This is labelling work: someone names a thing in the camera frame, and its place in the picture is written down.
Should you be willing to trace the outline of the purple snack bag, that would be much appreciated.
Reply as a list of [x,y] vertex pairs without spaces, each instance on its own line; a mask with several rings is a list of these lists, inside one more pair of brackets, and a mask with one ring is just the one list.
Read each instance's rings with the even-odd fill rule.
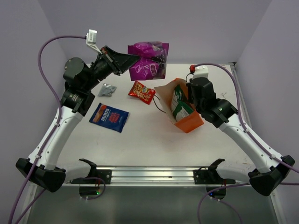
[[169,43],[138,42],[128,46],[128,54],[137,55],[140,60],[130,69],[131,81],[165,79]]

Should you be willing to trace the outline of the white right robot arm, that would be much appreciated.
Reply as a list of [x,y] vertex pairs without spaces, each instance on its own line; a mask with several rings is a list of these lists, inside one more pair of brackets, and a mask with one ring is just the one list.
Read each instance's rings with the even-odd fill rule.
[[248,183],[259,194],[269,196],[287,177],[295,160],[272,149],[244,124],[238,110],[229,101],[216,97],[208,78],[193,77],[186,86],[189,101],[194,103],[196,112],[229,136],[252,161],[252,164],[233,165],[228,160],[217,159],[206,170],[199,169],[199,174],[213,183],[224,179]]

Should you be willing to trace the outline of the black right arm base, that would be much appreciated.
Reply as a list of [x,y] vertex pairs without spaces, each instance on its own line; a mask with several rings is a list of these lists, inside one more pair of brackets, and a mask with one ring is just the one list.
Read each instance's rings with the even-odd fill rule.
[[224,159],[217,159],[208,167],[200,167],[193,170],[193,179],[195,184],[235,184],[233,179],[223,179],[216,172],[217,167],[222,164]]

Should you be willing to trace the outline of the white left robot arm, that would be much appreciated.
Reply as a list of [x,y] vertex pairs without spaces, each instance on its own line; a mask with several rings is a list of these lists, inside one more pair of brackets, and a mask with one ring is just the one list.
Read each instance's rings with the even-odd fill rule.
[[118,53],[104,46],[96,60],[87,66],[78,57],[69,59],[64,68],[65,92],[58,101],[58,110],[38,147],[19,158],[16,168],[27,180],[49,192],[56,192],[64,183],[82,178],[92,183],[97,178],[96,164],[86,160],[72,165],[57,165],[58,158],[77,124],[87,114],[95,96],[92,89],[110,74],[121,75],[140,60],[137,55]]

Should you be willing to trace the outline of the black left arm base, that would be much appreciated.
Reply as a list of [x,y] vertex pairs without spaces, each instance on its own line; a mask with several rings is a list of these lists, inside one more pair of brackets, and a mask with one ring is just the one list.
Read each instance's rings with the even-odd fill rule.
[[112,179],[112,170],[111,169],[104,169],[100,168],[97,169],[97,164],[87,160],[87,159],[79,159],[80,165],[87,165],[88,166],[88,173],[84,176],[80,176],[77,178],[70,179],[71,184],[101,184],[102,181],[95,179],[100,178],[102,179],[105,184],[110,184]]

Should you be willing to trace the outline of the blue Burts crisps bag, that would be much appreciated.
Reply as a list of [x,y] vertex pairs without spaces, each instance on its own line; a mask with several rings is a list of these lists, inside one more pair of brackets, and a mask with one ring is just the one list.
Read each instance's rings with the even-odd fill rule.
[[99,103],[89,122],[121,133],[128,117],[129,112]]

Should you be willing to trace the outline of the green snack bag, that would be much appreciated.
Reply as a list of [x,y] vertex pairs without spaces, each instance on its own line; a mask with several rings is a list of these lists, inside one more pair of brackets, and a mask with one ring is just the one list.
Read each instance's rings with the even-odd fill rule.
[[174,119],[179,122],[185,117],[188,117],[194,112],[194,109],[188,103],[188,100],[183,92],[183,89],[178,84],[173,91],[171,100],[171,112]]

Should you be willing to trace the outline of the orange paper bag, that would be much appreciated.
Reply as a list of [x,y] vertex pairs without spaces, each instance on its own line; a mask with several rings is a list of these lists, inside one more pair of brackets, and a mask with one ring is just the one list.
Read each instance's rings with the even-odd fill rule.
[[189,133],[204,124],[194,105],[188,102],[185,80],[176,78],[154,90],[166,116],[181,131]]

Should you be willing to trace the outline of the red snack packet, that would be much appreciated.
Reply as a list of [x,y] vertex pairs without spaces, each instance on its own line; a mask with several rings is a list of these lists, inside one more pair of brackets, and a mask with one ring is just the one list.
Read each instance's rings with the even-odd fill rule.
[[156,91],[148,88],[142,83],[135,81],[128,95],[140,99],[142,102],[149,105],[153,100]]

